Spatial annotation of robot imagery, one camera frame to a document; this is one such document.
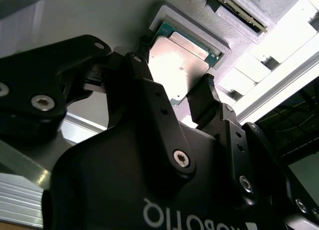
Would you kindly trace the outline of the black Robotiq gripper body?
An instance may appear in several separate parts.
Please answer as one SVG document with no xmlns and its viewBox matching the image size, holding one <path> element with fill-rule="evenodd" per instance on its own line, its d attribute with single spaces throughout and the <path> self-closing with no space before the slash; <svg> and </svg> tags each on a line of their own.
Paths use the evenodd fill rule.
<svg viewBox="0 0 319 230">
<path fill-rule="evenodd" d="M 259 198 L 232 205 L 216 140 L 182 127 L 196 161 L 183 186 L 152 175 L 157 156 L 141 159 L 132 124 L 100 133 L 57 161 L 42 198 L 46 230 L 284 230 L 284 221 Z"/>
</svg>

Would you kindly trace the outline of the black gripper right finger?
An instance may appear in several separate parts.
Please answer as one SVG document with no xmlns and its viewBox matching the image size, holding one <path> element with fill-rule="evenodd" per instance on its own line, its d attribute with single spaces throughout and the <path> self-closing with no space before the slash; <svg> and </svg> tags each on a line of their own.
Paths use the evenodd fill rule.
<svg viewBox="0 0 319 230">
<path fill-rule="evenodd" d="M 205 74 L 188 92 L 193 121 L 217 141 L 217 181 L 226 202 L 260 230 L 316 230 L 319 207 L 254 123 L 239 124 Z"/>
</svg>

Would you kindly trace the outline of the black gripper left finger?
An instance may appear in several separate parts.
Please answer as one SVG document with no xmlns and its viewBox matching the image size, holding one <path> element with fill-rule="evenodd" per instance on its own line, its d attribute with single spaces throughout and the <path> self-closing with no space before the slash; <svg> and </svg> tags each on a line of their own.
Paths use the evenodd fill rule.
<svg viewBox="0 0 319 230">
<path fill-rule="evenodd" d="M 107 94 L 110 126 L 69 147 L 60 133 L 67 107 L 93 91 Z M 112 52 L 83 35 L 0 60 L 0 162 L 31 181 L 63 169 L 102 170 L 110 153 L 152 178 L 190 180 L 196 163 L 162 85 L 143 56 Z"/>
</svg>

